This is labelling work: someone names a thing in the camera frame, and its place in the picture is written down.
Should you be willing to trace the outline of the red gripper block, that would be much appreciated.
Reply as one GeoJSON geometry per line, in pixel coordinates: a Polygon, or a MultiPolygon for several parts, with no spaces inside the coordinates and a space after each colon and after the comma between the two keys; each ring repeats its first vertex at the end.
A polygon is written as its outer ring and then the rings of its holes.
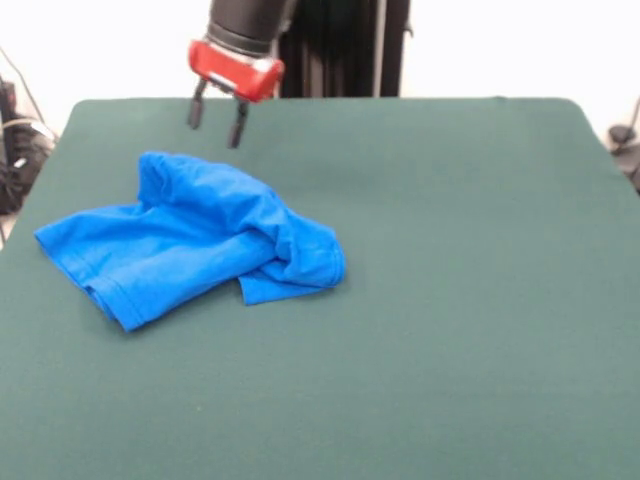
{"type": "Polygon", "coordinates": [[[237,102],[236,117],[228,139],[228,147],[237,149],[249,114],[247,102],[259,103],[273,97],[285,72],[284,63],[269,56],[245,57],[202,40],[190,43],[188,63],[191,70],[202,79],[193,93],[187,124],[191,129],[199,128],[203,95],[207,82],[212,83],[219,90],[243,100],[237,102]]]}

